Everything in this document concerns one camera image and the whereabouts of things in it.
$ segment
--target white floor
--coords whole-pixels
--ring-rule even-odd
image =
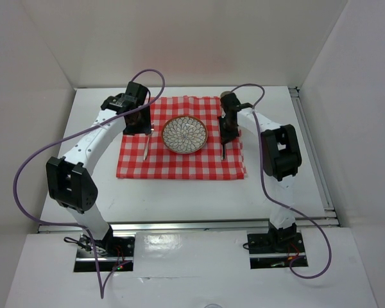
[[[76,246],[63,242],[66,234],[29,235],[6,308],[376,308],[350,229],[325,231],[332,266],[314,280],[287,268],[250,269],[245,231],[137,233],[134,271],[114,274],[104,300],[95,273],[73,273]],[[328,251],[317,229],[302,233],[309,267],[295,270],[312,275],[324,268]]]
[[[219,96],[230,87],[166,88],[164,96]],[[124,89],[78,89],[65,136],[89,127],[104,100]],[[154,96],[158,88],[152,88]],[[242,103],[253,103],[257,88],[237,91]],[[320,196],[311,162],[287,87],[266,87],[257,110],[280,124],[295,126],[302,153],[302,166],[294,185],[295,208],[313,217],[323,217],[325,198]],[[271,203],[261,191],[257,139],[243,131],[244,163],[248,177],[236,181],[117,179],[116,167],[121,136],[117,136],[100,159],[93,174],[98,186],[98,207],[108,222],[192,221],[217,219],[265,219]],[[62,145],[59,156],[74,146]],[[72,216],[47,196],[42,219],[73,222]]]

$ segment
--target plate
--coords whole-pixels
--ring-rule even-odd
[[[196,117],[180,115],[165,123],[161,137],[171,151],[190,154],[204,146],[208,138],[208,130]]]

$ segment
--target plate rim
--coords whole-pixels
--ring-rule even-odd
[[[194,150],[194,151],[191,151],[191,152],[184,152],[184,153],[180,153],[180,152],[177,152],[177,151],[174,151],[172,150],[165,142],[164,138],[163,138],[163,134],[164,134],[164,129],[167,127],[167,125],[174,121],[175,119],[178,119],[180,117],[190,117],[191,119],[194,119],[196,120],[197,122],[200,122],[201,125],[204,127],[205,129],[205,140],[203,142],[203,144],[197,149],[197,150]],[[203,123],[203,121],[201,121],[200,119],[198,119],[197,117],[194,117],[193,115],[189,115],[189,114],[182,114],[182,115],[177,115],[175,117],[172,117],[171,119],[169,119],[162,127],[161,129],[161,140],[162,140],[162,143],[164,143],[164,145],[167,147],[167,149],[169,149],[170,151],[174,152],[174,153],[177,153],[177,154],[191,154],[191,153],[194,153],[194,152],[197,152],[199,150],[202,149],[202,147],[204,147],[204,145],[207,143],[207,140],[208,140],[208,128],[207,126]]]

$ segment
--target leaf pattern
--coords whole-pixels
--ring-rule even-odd
[[[193,117],[177,117],[167,123],[162,139],[170,150],[188,154],[202,148],[207,141],[207,129]]]

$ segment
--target round plate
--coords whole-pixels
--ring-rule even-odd
[[[180,115],[167,121],[161,131],[164,144],[175,153],[190,154],[201,149],[208,131],[196,117]]]

